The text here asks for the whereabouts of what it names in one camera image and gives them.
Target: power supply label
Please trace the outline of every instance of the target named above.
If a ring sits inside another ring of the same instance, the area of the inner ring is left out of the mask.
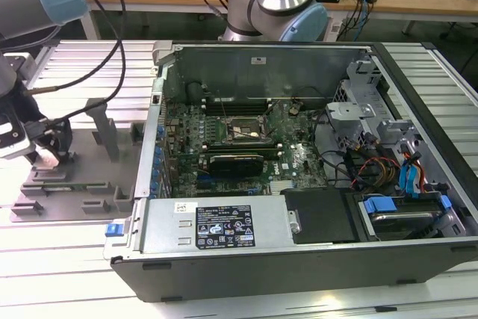
[[[196,247],[200,250],[255,247],[250,205],[196,208]]]

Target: metal table surface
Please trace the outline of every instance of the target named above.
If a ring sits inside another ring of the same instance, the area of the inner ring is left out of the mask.
[[[44,70],[36,85],[83,75],[113,44],[63,41],[56,49],[44,50],[37,59]],[[119,127],[146,119],[153,79],[152,44],[125,42],[125,87],[108,107],[108,115]],[[460,77],[452,79],[457,74],[446,61],[436,62],[441,56],[435,51],[420,44],[385,45],[468,163],[474,164],[478,109],[473,93],[459,91],[467,90],[466,83]],[[74,90],[38,96],[40,108],[53,117],[79,108],[92,93],[110,93],[119,73],[120,62],[113,60]],[[88,117],[76,117],[72,126],[92,128],[93,124]],[[0,206],[15,200],[28,171],[22,159],[0,162]],[[8,207],[0,209],[0,318],[478,318],[478,261],[461,264],[424,284],[143,303],[103,259],[107,221],[12,224],[9,212]],[[377,306],[393,306],[397,311],[377,312]]]

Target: table leg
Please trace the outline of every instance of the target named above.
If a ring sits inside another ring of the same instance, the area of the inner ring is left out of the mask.
[[[140,14],[141,14],[141,25],[143,26],[143,28],[148,28],[149,27],[148,13],[146,11],[142,11]]]
[[[99,34],[98,25],[96,24],[93,13],[89,11],[81,18],[84,34],[88,40],[100,40],[102,37]]]
[[[347,18],[346,11],[329,11],[329,24],[327,24],[326,33],[323,41],[333,43],[337,41],[338,34],[341,31],[341,26]]]
[[[406,22],[405,26],[402,29],[402,33],[405,35],[410,34],[410,31],[412,31],[414,24],[415,24],[414,20],[409,20],[408,22]]]

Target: motherboard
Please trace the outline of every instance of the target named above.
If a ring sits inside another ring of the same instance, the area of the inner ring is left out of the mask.
[[[164,146],[171,196],[254,196],[326,186],[310,116],[291,100],[264,100],[255,108],[168,104]]]

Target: circuit board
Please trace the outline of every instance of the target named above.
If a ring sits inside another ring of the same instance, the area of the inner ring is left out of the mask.
[[[173,197],[268,195],[285,188],[326,186],[326,175],[310,142],[311,120],[306,112],[291,116],[292,105],[279,102],[268,115],[247,117],[206,116],[198,106],[168,105],[167,152],[175,167],[170,171]],[[259,131],[262,135],[257,140]],[[224,149],[235,140],[256,141],[267,148]],[[202,167],[212,155],[244,153],[264,157],[258,176],[218,179]]]

